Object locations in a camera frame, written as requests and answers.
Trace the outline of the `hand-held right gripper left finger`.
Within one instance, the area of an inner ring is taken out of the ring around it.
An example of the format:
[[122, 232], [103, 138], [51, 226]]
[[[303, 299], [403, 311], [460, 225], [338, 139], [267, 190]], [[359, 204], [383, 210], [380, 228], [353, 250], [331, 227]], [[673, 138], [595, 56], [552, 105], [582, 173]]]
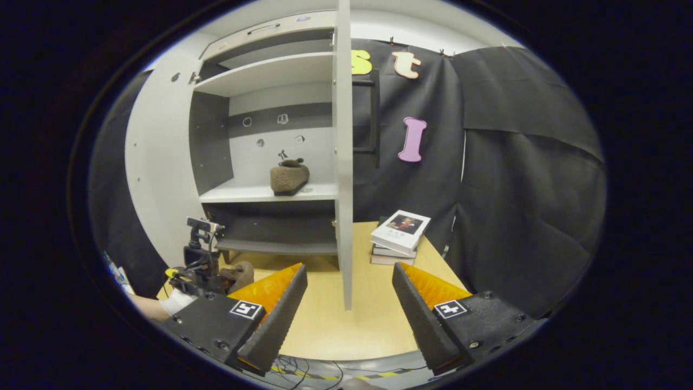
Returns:
[[306, 266], [297, 263], [232, 294], [201, 291], [163, 327], [223, 365], [265, 374], [279, 355], [307, 286]]

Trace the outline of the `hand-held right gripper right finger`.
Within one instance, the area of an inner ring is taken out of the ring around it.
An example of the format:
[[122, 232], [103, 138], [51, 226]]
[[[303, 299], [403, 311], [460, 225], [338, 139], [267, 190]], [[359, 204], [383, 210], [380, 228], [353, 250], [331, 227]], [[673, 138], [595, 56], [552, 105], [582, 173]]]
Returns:
[[392, 284], [416, 345], [435, 375], [489, 365], [545, 323], [493, 291], [471, 294], [403, 262], [395, 264]]

